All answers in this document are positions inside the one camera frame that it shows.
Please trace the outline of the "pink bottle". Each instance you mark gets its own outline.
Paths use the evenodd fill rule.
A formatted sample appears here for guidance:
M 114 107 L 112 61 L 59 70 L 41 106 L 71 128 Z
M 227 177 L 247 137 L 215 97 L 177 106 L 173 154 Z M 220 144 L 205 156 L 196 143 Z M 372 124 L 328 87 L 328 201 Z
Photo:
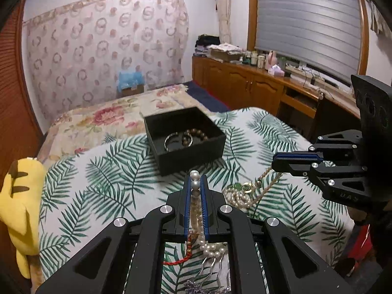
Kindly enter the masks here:
M 269 54 L 266 56 L 266 62 L 265 62 L 265 69 L 269 70 L 271 67 L 276 65 L 278 62 L 278 59 L 276 57 L 276 51 L 271 50 Z

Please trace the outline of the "white power strip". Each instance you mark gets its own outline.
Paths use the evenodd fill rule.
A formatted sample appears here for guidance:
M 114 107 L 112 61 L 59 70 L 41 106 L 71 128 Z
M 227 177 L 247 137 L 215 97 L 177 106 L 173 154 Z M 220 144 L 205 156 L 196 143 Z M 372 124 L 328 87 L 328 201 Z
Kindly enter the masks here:
M 325 81 L 324 77 L 322 77 L 318 71 L 308 67 L 295 67 L 290 64 L 286 64 L 285 71 L 288 72 L 292 78 L 297 78 L 298 80 L 302 80 L 305 82 L 311 82 L 312 80 L 315 82 Z

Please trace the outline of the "blue plush toy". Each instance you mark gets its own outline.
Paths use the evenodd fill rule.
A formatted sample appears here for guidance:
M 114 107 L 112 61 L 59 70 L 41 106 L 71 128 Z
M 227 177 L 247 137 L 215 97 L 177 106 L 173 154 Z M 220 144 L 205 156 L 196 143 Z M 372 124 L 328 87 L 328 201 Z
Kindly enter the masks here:
M 118 75 L 117 88 L 119 92 L 128 88 L 135 90 L 144 84 L 145 80 L 141 72 L 120 72 Z

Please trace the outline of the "wooden sideboard cabinet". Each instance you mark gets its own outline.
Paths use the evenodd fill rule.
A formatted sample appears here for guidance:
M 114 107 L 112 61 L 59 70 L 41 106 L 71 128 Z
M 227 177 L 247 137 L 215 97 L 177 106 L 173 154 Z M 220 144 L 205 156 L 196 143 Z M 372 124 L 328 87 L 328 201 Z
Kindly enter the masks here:
M 192 59 L 192 79 L 230 109 L 262 108 L 310 141 L 361 128 L 354 99 L 328 86 L 316 88 L 249 65 L 198 56 Z

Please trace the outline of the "floral bed blanket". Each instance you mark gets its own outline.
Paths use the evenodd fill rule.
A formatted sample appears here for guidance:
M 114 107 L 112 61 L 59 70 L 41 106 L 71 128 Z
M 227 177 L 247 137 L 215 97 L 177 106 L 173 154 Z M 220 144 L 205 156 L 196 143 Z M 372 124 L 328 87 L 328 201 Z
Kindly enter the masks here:
M 148 115 L 191 107 L 213 114 L 190 97 L 187 86 L 177 84 L 70 110 L 50 126 L 37 159 L 49 168 L 62 158 L 83 153 L 111 139 L 143 134 L 144 117 Z

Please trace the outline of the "cardboard box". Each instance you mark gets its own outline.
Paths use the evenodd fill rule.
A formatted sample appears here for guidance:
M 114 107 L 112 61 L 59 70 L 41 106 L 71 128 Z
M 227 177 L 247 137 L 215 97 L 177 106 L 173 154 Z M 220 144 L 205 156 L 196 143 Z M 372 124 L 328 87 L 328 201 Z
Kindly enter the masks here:
M 143 84 L 138 84 L 137 86 L 131 87 L 131 88 L 124 88 L 121 91 L 121 96 L 126 97 L 126 96 L 134 96 L 138 94 L 144 93 L 144 85 Z

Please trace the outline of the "silver bangle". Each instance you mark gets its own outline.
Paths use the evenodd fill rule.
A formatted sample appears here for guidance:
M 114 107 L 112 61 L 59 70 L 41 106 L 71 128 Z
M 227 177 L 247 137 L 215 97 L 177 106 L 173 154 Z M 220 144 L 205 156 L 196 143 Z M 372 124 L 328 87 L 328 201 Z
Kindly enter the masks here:
M 192 144 L 193 136 L 187 131 L 181 134 L 179 132 L 169 134 L 163 142 L 164 149 L 167 152 L 184 149 L 192 146 Z

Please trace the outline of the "yellow Pikachu plush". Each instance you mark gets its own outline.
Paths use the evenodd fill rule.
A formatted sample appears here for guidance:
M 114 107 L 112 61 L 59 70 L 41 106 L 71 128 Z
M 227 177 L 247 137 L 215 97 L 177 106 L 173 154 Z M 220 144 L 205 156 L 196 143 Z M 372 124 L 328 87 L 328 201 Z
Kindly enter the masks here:
M 29 256 L 38 255 L 40 201 L 47 170 L 34 158 L 14 161 L 1 189 L 1 222 L 16 248 L 21 275 L 31 277 Z

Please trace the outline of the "silver hair comb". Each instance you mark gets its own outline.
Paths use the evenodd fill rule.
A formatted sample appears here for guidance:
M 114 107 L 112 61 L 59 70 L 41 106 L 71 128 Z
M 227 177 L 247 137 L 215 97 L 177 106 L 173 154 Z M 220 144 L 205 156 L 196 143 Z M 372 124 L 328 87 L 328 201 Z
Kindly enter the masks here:
M 229 271 L 225 284 L 221 282 L 225 252 L 210 252 L 203 261 L 196 275 L 185 282 L 185 293 L 231 293 Z

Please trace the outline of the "black jewelry box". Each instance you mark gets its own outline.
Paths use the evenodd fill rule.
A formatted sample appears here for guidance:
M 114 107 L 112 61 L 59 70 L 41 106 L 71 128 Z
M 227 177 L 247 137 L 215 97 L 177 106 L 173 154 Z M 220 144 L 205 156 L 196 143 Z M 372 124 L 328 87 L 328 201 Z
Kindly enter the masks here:
M 199 108 L 149 115 L 144 118 L 144 124 L 162 176 L 222 157 L 226 135 Z

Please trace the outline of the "wooden louvered wardrobe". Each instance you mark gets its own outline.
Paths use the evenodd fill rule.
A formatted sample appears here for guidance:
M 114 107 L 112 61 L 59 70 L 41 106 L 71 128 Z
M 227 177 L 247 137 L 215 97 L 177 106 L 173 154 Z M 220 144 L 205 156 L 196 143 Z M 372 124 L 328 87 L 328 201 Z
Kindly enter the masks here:
M 23 70 L 24 6 L 25 0 L 20 0 L 1 30 L 1 179 L 13 161 L 37 156 L 45 138 L 31 105 Z

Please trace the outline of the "beige side curtain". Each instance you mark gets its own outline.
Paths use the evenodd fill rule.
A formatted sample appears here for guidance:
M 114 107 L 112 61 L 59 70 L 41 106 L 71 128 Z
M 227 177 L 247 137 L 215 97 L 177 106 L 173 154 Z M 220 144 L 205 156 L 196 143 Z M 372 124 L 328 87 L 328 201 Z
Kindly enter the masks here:
M 231 0 L 215 0 L 221 43 L 231 43 Z

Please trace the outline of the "folded clothes pile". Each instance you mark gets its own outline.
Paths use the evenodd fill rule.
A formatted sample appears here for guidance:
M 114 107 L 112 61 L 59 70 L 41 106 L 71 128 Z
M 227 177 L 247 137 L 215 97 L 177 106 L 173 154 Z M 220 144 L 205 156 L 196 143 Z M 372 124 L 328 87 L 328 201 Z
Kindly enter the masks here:
M 199 35 L 193 56 L 207 57 L 218 62 L 232 62 L 239 61 L 244 54 L 244 50 L 235 45 L 221 43 L 219 37 Z

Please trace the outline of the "grey window blind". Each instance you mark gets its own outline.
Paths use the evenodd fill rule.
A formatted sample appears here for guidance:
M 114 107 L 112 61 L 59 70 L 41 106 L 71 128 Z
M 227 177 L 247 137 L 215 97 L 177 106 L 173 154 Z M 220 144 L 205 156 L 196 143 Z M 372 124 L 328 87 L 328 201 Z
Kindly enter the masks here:
M 359 66 L 358 0 L 258 0 L 255 47 L 349 83 Z

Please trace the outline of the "circle pattern sheer curtain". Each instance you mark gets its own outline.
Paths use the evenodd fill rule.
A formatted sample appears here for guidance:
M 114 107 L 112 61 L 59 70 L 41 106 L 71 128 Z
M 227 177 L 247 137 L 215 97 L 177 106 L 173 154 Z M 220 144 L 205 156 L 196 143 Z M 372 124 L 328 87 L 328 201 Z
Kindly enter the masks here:
M 31 78 L 48 122 L 117 98 L 120 72 L 141 72 L 145 90 L 185 80 L 184 0 L 82 0 L 28 20 L 26 34 Z

